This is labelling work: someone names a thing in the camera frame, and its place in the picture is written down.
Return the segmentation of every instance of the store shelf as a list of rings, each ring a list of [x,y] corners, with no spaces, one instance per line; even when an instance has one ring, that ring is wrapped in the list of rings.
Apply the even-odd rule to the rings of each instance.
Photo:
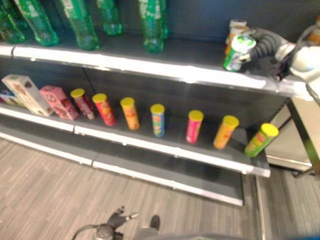
[[[104,144],[4,115],[0,121],[0,137],[87,165],[92,164]]]
[[[115,108],[114,110],[117,115],[117,122],[114,126],[108,127],[99,116],[94,120],[87,120],[80,115],[75,121],[70,121],[55,115],[50,117],[36,116],[25,108],[0,104],[0,114],[13,117],[12,119],[18,118],[74,132],[78,135],[95,137],[176,158],[185,158],[242,174],[253,174],[267,178],[270,176],[269,164],[264,154],[255,158],[250,158],[243,154],[243,149],[248,142],[245,129],[237,128],[226,148],[217,150],[212,145],[214,135],[218,130],[218,125],[216,124],[203,122],[197,143],[189,144],[185,139],[186,118],[167,116],[166,133],[164,137],[159,138],[153,135],[151,117],[148,111],[139,111],[140,128],[131,131],[128,129],[121,109]]]
[[[27,108],[0,103],[0,114],[9,117],[14,117],[21,120],[26,120],[36,124],[45,125],[68,132],[74,131],[74,123],[71,120],[64,120],[53,114],[50,117],[34,115]]]
[[[0,138],[81,164],[242,206],[240,173],[1,116]]]
[[[11,57],[14,45],[0,42],[0,57]]]
[[[107,143],[93,166],[238,206],[244,203],[241,174],[199,162]]]
[[[59,36],[58,46],[42,47],[32,39],[18,44],[13,49],[13,57],[143,74],[189,84],[268,92],[285,97],[309,96],[305,84],[297,78],[289,77],[276,82],[259,64],[247,63],[241,73],[225,71],[222,68],[225,45],[222,43],[167,39],[162,53],[150,54],[144,50],[140,35],[108,37],[98,32],[101,47],[95,51],[79,49],[71,31],[60,32]]]

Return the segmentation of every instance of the blue can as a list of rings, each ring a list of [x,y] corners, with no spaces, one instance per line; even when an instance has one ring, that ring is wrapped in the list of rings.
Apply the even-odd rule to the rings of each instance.
[[[165,107],[162,104],[154,104],[150,107],[152,116],[153,133],[156,137],[165,134]]]

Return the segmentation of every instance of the green plastic bottle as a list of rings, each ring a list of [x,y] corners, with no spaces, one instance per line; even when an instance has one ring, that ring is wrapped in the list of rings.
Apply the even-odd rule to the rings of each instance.
[[[103,30],[109,36],[122,34],[122,25],[114,0],[96,0],[103,20]]]
[[[35,40],[42,46],[58,44],[59,39],[53,30],[48,16],[39,0],[14,0],[21,14],[34,33]]]
[[[161,17],[163,23],[163,38],[168,38],[168,23],[167,23],[167,0],[160,0]]]
[[[144,48],[148,53],[160,53],[164,49],[160,0],[139,0],[139,8]]]
[[[71,23],[78,46],[87,51],[98,49],[99,40],[85,1],[61,0],[61,3]]]
[[[25,36],[2,5],[0,5],[0,34],[9,44],[19,44],[25,40]]]
[[[1,0],[0,3],[2,4],[3,8],[6,10],[8,14],[11,15],[13,21],[15,22],[16,26],[20,29],[27,29],[28,24],[24,17],[19,12],[17,5],[11,0]]]

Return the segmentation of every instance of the yellow lid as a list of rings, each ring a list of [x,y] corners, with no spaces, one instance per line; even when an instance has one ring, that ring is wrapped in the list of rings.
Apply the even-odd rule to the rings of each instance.
[[[80,98],[85,95],[85,90],[83,88],[76,88],[70,92],[71,97]]]
[[[97,93],[96,95],[94,95],[92,97],[92,101],[97,104],[97,103],[102,103],[105,100],[107,100],[107,95],[105,95],[104,93]]]
[[[192,110],[189,112],[189,119],[200,122],[204,119],[204,114],[199,110]]]
[[[154,104],[150,107],[150,111],[153,114],[162,114],[165,112],[165,106],[163,106],[162,104]]]
[[[264,123],[261,125],[261,130],[269,137],[276,137],[279,134],[278,128],[270,123]]]
[[[236,128],[239,125],[239,120],[235,116],[225,115],[222,119],[222,123],[230,127]]]
[[[120,101],[122,107],[130,107],[135,104],[135,100],[132,97],[122,98]]]

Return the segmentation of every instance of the dark wall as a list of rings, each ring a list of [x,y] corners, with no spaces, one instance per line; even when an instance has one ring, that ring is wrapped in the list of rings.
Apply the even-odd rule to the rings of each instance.
[[[285,97],[265,93],[28,60],[2,58],[0,67],[0,78],[7,74],[28,75],[39,88],[62,87],[67,95],[74,88],[84,88],[90,98],[94,92],[105,93],[116,109],[122,98],[133,97],[140,114],[149,111],[152,104],[161,103],[168,117],[187,118],[189,111],[198,109],[206,122],[218,124],[230,114],[240,119],[241,127],[251,129],[269,122],[287,101]]]
[[[60,0],[41,2],[57,28],[70,27]],[[96,0],[86,2],[96,29],[102,29]],[[124,31],[141,31],[138,0],[116,2]],[[167,0],[171,35],[217,42],[224,41],[229,21],[234,18],[246,19],[251,27],[268,29],[296,41],[304,29],[315,23],[319,10],[319,0]]]

